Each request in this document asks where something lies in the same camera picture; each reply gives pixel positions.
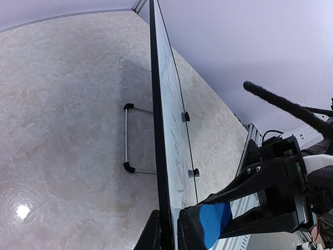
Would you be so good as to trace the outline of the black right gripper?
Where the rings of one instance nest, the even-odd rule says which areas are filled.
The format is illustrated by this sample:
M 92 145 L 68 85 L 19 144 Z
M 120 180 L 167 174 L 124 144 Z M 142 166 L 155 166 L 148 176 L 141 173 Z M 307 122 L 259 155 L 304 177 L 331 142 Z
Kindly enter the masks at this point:
M 236 217 L 220 234 L 220 239 L 293 233 L 312 227 L 312 212 L 305 195 L 307 171 L 297 139 L 273 137 L 262 143 L 260 153 L 263 162 L 242 170 L 226 188 L 210 194 L 202 203 L 227 203 L 261 191 L 260 204 L 272 208 L 253 208 Z

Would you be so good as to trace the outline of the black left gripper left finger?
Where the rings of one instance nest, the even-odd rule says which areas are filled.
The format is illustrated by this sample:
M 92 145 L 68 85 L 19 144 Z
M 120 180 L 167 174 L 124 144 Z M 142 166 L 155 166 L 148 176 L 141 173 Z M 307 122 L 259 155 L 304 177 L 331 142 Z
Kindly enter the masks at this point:
M 153 210 L 133 250 L 160 250 L 160 211 Z

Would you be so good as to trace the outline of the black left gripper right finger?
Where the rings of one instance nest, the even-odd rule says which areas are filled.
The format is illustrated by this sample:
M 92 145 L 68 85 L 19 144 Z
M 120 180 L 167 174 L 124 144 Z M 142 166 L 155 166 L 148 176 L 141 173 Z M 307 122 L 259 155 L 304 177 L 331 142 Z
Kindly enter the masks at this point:
M 185 208 L 177 220 L 177 242 L 181 250 L 206 250 L 199 208 Z

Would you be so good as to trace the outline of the blue whiteboard eraser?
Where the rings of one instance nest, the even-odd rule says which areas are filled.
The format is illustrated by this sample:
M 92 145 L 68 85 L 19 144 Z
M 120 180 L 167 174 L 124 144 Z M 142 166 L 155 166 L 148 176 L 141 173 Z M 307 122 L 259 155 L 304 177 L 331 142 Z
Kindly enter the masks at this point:
M 198 204 L 188 208 L 199 208 L 200 223 L 203 227 L 203 242 L 207 249 L 211 249 L 233 219 L 230 203 Z

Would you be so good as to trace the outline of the white whiteboard black frame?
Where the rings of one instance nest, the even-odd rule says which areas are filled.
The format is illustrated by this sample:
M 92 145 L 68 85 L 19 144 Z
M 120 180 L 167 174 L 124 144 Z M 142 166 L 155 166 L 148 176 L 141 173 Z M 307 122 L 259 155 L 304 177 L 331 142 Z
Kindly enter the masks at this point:
M 149 2 L 161 249 L 181 249 L 180 211 L 197 203 L 182 87 L 159 1 Z

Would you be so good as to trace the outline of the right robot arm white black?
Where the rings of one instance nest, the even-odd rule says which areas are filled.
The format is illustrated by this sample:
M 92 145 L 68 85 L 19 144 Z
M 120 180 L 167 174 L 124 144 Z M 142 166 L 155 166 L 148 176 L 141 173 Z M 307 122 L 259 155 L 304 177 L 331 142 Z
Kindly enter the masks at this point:
M 258 194 L 260 204 L 232 219 L 220 238 L 309 230 L 313 215 L 332 210 L 332 124 L 312 125 L 324 139 L 300 149 L 295 136 L 251 143 L 240 174 L 205 204 L 228 203 Z

